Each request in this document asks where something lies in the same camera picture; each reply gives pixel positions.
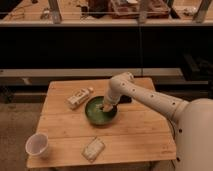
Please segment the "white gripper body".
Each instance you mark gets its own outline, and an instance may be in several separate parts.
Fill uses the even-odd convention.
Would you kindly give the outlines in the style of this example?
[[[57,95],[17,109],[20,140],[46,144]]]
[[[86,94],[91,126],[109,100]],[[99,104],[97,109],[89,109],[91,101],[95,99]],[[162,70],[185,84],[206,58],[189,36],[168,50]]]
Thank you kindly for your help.
[[[118,95],[112,90],[108,89],[104,95],[103,106],[104,105],[116,105],[118,103]]]

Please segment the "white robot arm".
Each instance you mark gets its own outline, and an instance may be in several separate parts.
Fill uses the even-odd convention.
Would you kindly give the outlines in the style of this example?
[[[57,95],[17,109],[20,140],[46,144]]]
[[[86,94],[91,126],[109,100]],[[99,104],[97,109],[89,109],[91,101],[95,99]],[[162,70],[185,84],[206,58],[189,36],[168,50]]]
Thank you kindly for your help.
[[[175,171],[213,171],[213,99],[191,102],[159,93],[134,83],[125,72],[113,76],[103,100],[103,111],[116,106],[122,95],[155,110],[177,124]]]

